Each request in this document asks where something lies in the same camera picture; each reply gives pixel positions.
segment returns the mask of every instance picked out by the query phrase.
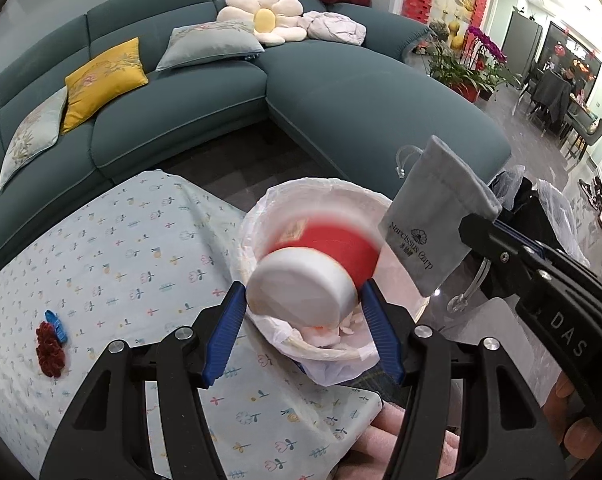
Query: screw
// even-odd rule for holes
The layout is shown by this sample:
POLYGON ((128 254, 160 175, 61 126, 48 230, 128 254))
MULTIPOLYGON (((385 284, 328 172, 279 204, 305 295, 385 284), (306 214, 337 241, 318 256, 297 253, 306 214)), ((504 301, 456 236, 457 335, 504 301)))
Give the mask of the screw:
POLYGON ((486 337, 484 339, 484 346, 488 348, 488 350, 498 350, 501 344, 494 337, 486 337))
POLYGON ((432 335, 432 329, 429 326, 419 325, 414 329, 414 334, 417 337, 427 338, 432 335))
POLYGON ((118 354, 126 347, 126 344, 121 341, 121 339, 117 339, 108 345, 108 351, 111 354, 118 354))
POLYGON ((174 336, 183 341, 185 339, 190 339, 193 333, 194 332, 192 332, 192 329, 189 326, 182 326, 174 333, 174 336))

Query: flower-shaped cushion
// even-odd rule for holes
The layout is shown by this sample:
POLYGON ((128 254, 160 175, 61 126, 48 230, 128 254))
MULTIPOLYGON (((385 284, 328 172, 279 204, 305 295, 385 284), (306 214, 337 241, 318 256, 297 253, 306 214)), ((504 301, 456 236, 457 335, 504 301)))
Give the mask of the flower-shaped cushion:
POLYGON ((252 20, 254 36, 265 46, 305 40, 307 32, 298 26, 303 14, 299 0, 225 0, 225 4, 217 22, 252 20))

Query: gray pouch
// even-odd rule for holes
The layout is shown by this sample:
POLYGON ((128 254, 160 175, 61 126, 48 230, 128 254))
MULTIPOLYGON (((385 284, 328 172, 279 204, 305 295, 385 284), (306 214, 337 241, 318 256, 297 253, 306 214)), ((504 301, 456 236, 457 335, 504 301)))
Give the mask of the gray pouch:
MULTIPOLYGON (((418 148, 412 151, 421 152, 418 148)), ((397 160, 402 177, 399 153, 397 160)), ((445 142, 431 136, 379 230, 419 293, 427 297, 470 252, 459 237, 461 220, 476 213, 494 222, 501 209, 492 191, 470 167, 445 142)))

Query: yellow throw pillow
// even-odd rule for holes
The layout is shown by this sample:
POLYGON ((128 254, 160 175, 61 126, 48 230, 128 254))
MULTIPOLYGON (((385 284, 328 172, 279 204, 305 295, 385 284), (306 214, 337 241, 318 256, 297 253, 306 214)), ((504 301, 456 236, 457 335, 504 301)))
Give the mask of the yellow throw pillow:
POLYGON ((115 97, 147 83, 139 59, 139 38, 99 54, 65 78, 68 105, 61 134, 87 121, 115 97))

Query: refrigerator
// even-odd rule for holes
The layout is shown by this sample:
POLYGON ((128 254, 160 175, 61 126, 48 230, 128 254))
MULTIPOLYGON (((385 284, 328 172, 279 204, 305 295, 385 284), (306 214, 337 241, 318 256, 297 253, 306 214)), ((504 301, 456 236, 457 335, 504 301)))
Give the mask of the refrigerator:
POLYGON ((507 56, 508 68, 513 74, 521 74, 524 81, 537 57, 543 28, 522 14, 512 11, 510 26, 505 35, 502 52, 507 56))

